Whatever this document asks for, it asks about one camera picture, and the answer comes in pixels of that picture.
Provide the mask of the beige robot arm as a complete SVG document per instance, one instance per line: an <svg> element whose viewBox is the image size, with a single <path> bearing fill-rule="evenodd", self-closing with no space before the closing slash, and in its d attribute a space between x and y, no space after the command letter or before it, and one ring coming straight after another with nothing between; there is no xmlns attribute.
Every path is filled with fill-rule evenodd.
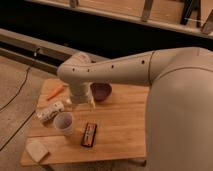
<svg viewBox="0 0 213 171"><path fill-rule="evenodd" d="M149 171L213 171L213 51L163 49L97 63L78 52L57 75L74 103L91 98L92 82L148 86Z"/></svg>

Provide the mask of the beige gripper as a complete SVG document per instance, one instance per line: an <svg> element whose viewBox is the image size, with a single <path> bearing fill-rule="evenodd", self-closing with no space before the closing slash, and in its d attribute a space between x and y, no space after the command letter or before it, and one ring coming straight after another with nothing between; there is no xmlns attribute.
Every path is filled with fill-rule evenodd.
<svg viewBox="0 0 213 171"><path fill-rule="evenodd" d="M70 89L70 101L73 109L80 104L88 104L91 108L95 107L91 89Z"/></svg>

